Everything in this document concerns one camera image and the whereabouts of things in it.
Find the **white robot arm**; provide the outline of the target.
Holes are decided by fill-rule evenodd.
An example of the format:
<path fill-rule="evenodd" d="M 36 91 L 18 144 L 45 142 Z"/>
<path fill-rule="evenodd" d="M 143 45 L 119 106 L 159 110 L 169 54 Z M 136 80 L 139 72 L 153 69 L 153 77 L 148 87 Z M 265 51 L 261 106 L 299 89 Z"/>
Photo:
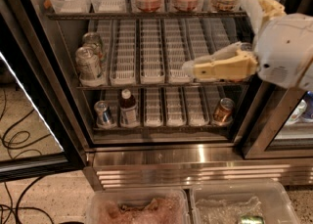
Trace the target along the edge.
<path fill-rule="evenodd" d="M 243 80 L 258 75 L 283 88 L 313 89 L 313 17 L 287 14 L 275 0 L 241 0 L 254 38 L 236 42 L 182 65 L 200 80 Z"/>

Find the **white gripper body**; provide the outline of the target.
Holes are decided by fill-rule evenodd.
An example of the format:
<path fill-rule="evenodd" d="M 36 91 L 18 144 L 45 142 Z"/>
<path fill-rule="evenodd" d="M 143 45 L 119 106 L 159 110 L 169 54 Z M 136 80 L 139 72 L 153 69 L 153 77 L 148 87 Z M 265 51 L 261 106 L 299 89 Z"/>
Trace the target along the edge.
<path fill-rule="evenodd" d="M 283 88 L 313 89 L 313 18 L 290 14 L 268 22 L 254 46 L 258 76 Z"/>

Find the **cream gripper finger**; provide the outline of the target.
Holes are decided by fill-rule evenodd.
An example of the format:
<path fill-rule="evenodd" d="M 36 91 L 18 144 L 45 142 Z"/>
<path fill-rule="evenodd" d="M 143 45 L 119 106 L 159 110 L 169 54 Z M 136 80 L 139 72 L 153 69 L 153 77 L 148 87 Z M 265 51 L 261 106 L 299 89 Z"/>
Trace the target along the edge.
<path fill-rule="evenodd" d="M 269 21 L 286 15 L 285 6 L 276 0 L 241 0 L 255 34 Z"/>
<path fill-rule="evenodd" d="M 198 80 L 243 80 L 256 74 L 258 61 L 252 51 L 243 51 L 243 42 L 236 42 L 212 55 L 205 55 L 187 61 L 182 70 Z"/>

